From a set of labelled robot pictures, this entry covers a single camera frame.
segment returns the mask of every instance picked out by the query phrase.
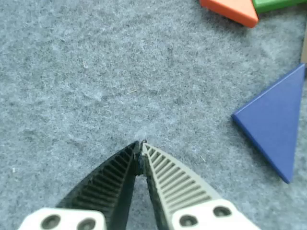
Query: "gray carpet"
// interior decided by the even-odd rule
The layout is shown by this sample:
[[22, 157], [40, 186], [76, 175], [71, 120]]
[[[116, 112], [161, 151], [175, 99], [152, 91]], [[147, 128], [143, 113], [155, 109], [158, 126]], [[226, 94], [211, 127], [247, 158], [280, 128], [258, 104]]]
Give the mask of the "gray carpet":
[[[298, 65], [306, 15], [290, 7], [249, 29], [196, 0], [1, 1], [0, 229], [144, 138], [263, 230], [307, 229], [306, 84], [290, 185], [230, 118]], [[144, 177], [127, 229], [156, 229]]]

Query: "ribbed gripper pad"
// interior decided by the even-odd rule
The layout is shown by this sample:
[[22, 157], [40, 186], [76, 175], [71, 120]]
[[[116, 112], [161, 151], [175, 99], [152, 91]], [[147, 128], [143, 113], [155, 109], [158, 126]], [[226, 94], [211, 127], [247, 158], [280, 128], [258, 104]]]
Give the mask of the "ribbed gripper pad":
[[127, 224], [139, 143], [117, 152], [85, 177], [57, 207], [100, 211], [110, 230], [124, 230]]
[[177, 210], [220, 198], [210, 185], [171, 155], [143, 143], [142, 156], [160, 230], [172, 229], [171, 218]]

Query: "wooden block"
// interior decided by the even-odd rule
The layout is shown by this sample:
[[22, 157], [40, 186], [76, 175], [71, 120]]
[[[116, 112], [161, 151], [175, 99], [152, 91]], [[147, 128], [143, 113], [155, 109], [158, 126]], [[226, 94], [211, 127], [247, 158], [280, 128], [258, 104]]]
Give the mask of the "wooden block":
[[301, 62], [307, 63], [307, 25], [306, 25], [305, 38], [304, 38], [304, 43], [303, 43]]
[[262, 13], [307, 2], [307, 0], [253, 0], [253, 2], [257, 13]]
[[201, 6], [242, 25], [252, 28], [258, 23], [252, 0], [200, 0], [200, 3]]

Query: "triangle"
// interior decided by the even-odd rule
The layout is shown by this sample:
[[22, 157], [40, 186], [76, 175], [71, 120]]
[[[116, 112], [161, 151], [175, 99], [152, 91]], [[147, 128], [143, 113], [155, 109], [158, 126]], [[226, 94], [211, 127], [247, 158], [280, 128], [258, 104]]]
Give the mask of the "triangle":
[[200, 0], [200, 4], [250, 28], [258, 23], [252, 0]]
[[232, 114], [286, 183], [293, 176], [304, 77], [305, 64], [300, 64]]

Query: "orange block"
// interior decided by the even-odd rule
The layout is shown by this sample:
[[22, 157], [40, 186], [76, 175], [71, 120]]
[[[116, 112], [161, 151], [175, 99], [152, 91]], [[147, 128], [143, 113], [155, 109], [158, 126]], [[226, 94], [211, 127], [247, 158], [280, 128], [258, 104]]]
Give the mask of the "orange block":
[[252, 0], [200, 0], [201, 6], [250, 28], [258, 23]]

